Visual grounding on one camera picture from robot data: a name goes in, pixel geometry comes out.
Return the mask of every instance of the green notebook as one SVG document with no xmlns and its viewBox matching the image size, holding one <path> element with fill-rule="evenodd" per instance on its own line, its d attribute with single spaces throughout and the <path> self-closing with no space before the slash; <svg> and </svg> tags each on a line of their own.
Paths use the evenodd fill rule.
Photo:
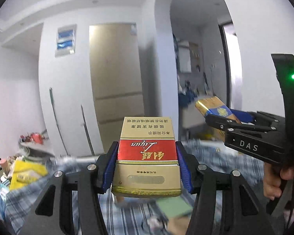
<svg viewBox="0 0 294 235">
<path fill-rule="evenodd" d="M 160 198 L 156 200 L 156 203 L 167 218 L 184 216 L 193 211 L 192 206 L 186 203 L 181 196 Z"/>
</svg>

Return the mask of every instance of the silver screw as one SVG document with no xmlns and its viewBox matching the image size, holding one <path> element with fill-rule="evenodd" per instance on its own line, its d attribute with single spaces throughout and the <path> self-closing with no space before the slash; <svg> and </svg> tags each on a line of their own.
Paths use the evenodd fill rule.
<svg viewBox="0 0 294 235">
<path fill-rule="evenodd" d="M 198 165 L 198 169 L 199 169 L 199 170 L 206 170 L 206 169 L 207 169 L 207 166 L 204 165 L 204 164 L 199 164 L 199 165 Z"/>
<path fill-rule="evenodd" d="M 61 170 L 58 170 L 58 171 L 56 171 L 56 172 L 54 173 L 54 176 L 55 176 L 56 178 L 61 177 L 62 175 L 63 175 L 63 172 L 62 172 Z"/>
<path fill-rule="evenodd" d="M 232 171 L 233 176 L 239 177 L 241 173 L 238 170 L 233 170 Z"/>
<path fill-rule="evenodd" d="M 94 170 L 96 168 L 97 168 L 97 166 L 95 164 L 90 164 L 90 165 L 87 166 L 88 170 Z"/>
</svg>

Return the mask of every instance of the plaid bedsheet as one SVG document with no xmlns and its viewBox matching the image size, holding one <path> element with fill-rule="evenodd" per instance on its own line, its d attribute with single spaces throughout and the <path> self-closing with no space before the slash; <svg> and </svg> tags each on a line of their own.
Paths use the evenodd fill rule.
<svg viewBox="0 0 294 235">
<path fill-rule="evenodd" d="M 247 182 L 253 186 L 262 180 L 263 163 L 255 158 L 247 155 L 229 154 L 218 151 L 215 147 L 204 147 L 199 140 L 192 140 L 184 143 L 185 150 L 195 155 L 199 163 L 208 165 L 215 171 L 229 173 L 233 169 L 239 170 L 245 177 Z M 44 188 L 50 177 L 57 170 L 65 173 L 77 172 L 81 169 L 74 159 L 59 163 L 48 163 L 47 169 L 49 175 L 39 179 L 38 181 L 18 190 L 13 190 L 7 194 L 5 220 L 10 223 L 16 234 L 19 233 L 32 204 L 37 199 L 39 193 Z M 182 190 L 182 197 L 186 202 L 194 205 L 196 195 L 188 194 Z M 152 234 L 144 229 L 144 223 L 152 216 L 159 216 L 166 220 L 156 203 L 145 203 L 130 208 L 118 208 L 113 203 L 111 191 L 108 190 L 104 195 L 98 195 L 101 211 L 107 227 L 107 231 L 111 235 L 143 235 Z M 73 222 L 75 233 L 81 234 L 78 221 L 78 202 L 77 192 L 73 192 Z M 222 196 L 217 193 L 215 220 L 221 217 Z"/>
</svg>

